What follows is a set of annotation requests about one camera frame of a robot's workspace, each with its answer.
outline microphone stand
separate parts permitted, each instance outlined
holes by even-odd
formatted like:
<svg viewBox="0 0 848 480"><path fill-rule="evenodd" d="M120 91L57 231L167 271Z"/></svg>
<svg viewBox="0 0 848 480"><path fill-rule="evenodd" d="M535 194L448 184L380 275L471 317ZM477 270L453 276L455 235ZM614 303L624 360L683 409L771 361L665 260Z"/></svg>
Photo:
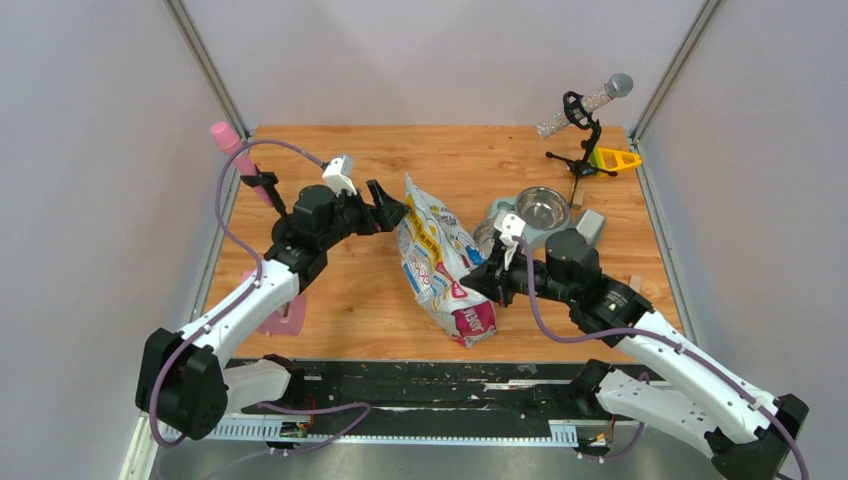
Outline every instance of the microphone stand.
<svg viewBox="0 0 848 480"><path fill-rule="evenodd" d="M598 140L601 139L602 128L600 122L595 120L592 117L592 114L587 112L583 107L583 103L581 101L582 98L583 95L579 95L571 91L566 92L565 95L562 96L562 106L565 118L567 118L572 125L575 125L580 130L592 130L589 138L580 142L580 148L583 149L583 158L580 160L572 160L570 158L555 155L552 152L545 152L546 157L555 158L565 162L568 166L568 171L574 175L574 189L571 191L571 200L569 201L569 205L574 204L574 194L577 193L577 184L580 182L581 178L594 175L598 172L606 173L611 177L618 175L618 172L604 170L603 168L596 167L589 162L589 156L592 155L592 151L595 150ZM578 119L574 113L575 111L580 112L583 115L583 118Z"/></svg>

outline wooden table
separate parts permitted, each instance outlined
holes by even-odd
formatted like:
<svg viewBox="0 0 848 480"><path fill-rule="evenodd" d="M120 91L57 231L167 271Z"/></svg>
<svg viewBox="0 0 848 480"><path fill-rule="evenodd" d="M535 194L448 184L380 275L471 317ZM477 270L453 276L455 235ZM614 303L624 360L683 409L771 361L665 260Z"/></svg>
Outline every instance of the wooden table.
<svg viewBox="0 0 848 480"><path fill-rule="evenodd" d="M329 160L348 153L356 160L353 181L379 180L396 199L404 197L404 173L426 192L441 199L466 230L482 220L495 197L515 195L526 187L545 185L570 195L573 177L565 165L545 157L551 150L575 158L586 134L575 128L542 140L533 127L406 126L406 127L260 127L257 138L277 138ZM628 150L621 128L604 129L600 146ZM289 208L301 188L322 183L320 171L291 151L259 146L251 157L260 169L280 178L280 194ZM642 294L678 329L680 322L654 232L635 172L617 178L581 182L584 208L607 218L598 246L604 271L625 283L644 278ZM240 188L230 226L259 252L271 244L277 214L250 189ZM224 243L208 305L219 302L239 283L250 257L231 241ZM237 355L277 353L289 358L578 362L630 359L601 342L560 345L544 337L530 313L529 302L516 296L508 309L498 308L498 332L471 348L450 340L415 303L400 267L394 233L350 237L329 253L329 265L306 291L307 318L299 336L254 333ZM578 335L562 304L541 301L548 326L560 335Z"/></svg>

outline yellow plastic piece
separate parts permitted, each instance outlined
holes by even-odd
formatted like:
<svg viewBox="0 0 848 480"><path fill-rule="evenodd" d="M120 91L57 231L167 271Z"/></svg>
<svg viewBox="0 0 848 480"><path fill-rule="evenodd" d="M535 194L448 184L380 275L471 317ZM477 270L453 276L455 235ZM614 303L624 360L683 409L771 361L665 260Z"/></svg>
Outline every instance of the yellow plastic piece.
<svg viewBox="0 0 848 480"><path fill-rule="evenodd" d="M600 147L597 147L594 151L592 151L592 156L589 158L589 161L592 165L611 172L623 172L642 165L642 157L635 153ZM606 174L598 172L597 175L600 176Z"/></svg>

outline metal bowl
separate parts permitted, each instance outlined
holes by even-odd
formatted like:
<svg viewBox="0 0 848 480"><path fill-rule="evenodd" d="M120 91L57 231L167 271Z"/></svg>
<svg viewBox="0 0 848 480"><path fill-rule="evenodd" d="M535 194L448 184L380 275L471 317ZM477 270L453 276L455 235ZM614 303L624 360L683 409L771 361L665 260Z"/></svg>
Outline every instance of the metal bowl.
<svg viewBox="0 0 848 480"><path fill-rule="evenodd" d="M555 190L531 187L515 197L515 213L537 230L553 230L569 221L568 202Z"/></svg>

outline snack bag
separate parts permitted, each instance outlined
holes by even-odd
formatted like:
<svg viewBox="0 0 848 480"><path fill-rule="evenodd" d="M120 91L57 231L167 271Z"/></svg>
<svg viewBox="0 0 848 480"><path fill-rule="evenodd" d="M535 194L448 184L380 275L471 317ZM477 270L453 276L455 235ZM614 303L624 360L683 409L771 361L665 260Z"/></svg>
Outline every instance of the snack bag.
<svg viewBox="0 0 848 480"><path fill-rule="evenodd" d="M483 262L471 235L437 198L406 175L412 211L398 226L401 266L415 300L460 345L470 347L495 333L495 308L486 297L459 284Z"/></svg>

